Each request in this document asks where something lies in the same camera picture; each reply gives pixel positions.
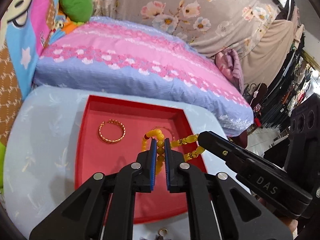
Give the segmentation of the grey floral blanket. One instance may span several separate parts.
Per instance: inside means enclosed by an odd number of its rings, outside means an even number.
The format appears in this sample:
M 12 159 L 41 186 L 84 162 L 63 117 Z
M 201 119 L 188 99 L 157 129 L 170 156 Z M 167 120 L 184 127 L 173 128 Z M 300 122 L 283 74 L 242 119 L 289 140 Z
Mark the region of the grey floral blanket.
M 245 84 L 270 85 L 292 46 L 297 22 L 276 0 L 92 0 L 95 16 L 144 24 L 213 58 L 235 50 Z

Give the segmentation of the thin rose gold bangle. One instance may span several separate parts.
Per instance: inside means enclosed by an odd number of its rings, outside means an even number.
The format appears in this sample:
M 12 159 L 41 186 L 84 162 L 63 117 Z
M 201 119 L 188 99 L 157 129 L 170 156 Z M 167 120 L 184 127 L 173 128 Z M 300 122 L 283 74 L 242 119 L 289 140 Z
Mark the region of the thin rose gold bangle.
M 155 127 L 153 127 L 152 129 L 160 129 L 161 131 L 162 131 L 162 130 L 166 130 L 166 131 L 168 131 L 168 132 L 171 134 L 172 139 L 175 139 L 175 133 L 173 132 L 172 129 L 170 129 L 170 128 L 168 128 L 168 127 L 155 126 Z

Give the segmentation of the colourful monkey cartoon quilt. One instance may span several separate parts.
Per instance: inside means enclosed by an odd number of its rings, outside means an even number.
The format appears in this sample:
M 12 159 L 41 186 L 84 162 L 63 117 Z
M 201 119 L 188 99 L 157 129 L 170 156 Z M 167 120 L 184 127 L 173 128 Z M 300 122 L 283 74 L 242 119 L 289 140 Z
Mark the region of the colourful monkey cartoon quilt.
M 36 63 L 50 42 L 71 32 L 59 0 L 1 0 L 1 159 Z

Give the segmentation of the purple garnet bead strand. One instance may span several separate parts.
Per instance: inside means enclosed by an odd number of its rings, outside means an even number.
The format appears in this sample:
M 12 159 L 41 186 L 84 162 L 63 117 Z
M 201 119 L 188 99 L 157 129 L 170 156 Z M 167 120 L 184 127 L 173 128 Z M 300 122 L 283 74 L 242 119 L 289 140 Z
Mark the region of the purple garnet bead strand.
M 155 240 L 167 240 L 167 239 L 162 235 L 156 235 Z

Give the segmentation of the gold twisted bangle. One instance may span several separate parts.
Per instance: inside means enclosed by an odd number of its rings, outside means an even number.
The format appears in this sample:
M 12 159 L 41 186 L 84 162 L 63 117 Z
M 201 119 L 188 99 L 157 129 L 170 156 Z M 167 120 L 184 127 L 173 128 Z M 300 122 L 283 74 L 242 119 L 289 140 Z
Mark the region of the gold twisted bangle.
M 125 138 L 125 135 L 126 128 L 118 120 L 103 121 L 98 128 L 99 139 L 107 144 L 117 144 Z

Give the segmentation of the red jewelry tray box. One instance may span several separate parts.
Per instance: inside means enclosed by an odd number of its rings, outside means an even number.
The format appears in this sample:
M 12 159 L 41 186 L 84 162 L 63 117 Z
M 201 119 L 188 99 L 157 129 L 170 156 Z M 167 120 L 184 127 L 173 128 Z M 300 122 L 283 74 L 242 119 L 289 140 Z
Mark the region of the red jewelry tray box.
M 126 128 L 125 138 L 117 144 L 107 144 L 98 137 L 98 128 L 110 119 L 122 122 Z M 142 139 L 155 126 L 170 140 L 177 140 L 193 132 L 186 112 L 180 108 L 151 105 L 120 99 L 90 95 L 82 117 L 75 161 L 75 187 L 81 186 L 96 172 L 105 175 L 117 173 L 136 160 L 142 151 Z M 154 190 L 137 193 L 134 223 L 156 222 L 187 211 L 185 194 L 170 194 L 167 191 L 165 169 L 156 175 Z

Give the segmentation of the pink and blue pillow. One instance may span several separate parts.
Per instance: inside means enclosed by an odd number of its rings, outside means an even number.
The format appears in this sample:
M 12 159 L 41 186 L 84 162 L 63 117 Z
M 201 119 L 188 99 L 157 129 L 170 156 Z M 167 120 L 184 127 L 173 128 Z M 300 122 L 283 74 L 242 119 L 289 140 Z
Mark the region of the pink and blue pillow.
M 210 59 L 180 38 L 108 17 L 93 17 L 45 48 L 33 82 L 200 106 L 231 137 L 253 123 L 247 101 Z

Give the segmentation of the gold hoop earring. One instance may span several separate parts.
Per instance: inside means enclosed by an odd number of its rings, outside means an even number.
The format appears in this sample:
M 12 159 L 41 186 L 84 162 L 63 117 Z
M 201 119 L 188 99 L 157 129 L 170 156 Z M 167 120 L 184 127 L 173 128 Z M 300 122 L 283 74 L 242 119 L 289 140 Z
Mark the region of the gold hoop earring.
M 159 234 L 160 236 L 163 236 L 163 237 L 164 237 L 165 235 L 168 234 L 168 231 L 167 231 L 166 228 L 161 228 L 161 229 L 158 230 L 158 234 Z

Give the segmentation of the green plush pillow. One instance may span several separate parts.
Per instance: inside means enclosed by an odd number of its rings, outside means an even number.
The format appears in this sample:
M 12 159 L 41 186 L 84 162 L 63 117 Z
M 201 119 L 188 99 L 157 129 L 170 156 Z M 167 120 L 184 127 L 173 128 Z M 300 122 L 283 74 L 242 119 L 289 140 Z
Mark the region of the green plush pillow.
M 92 0 L 59 0 L 62 11 L 74 22 L 87 22 L 93 13 Z

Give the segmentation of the pink purple folded cloth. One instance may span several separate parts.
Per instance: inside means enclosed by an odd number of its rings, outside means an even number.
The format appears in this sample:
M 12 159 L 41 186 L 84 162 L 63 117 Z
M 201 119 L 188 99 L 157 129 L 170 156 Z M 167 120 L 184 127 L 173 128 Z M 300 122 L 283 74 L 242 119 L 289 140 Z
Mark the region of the pink purple folded cloth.
M 241 93 L 244 92 L 244 75 L 237 52 L 232 49 L 215 55 L 215 64 L 224 77 Z

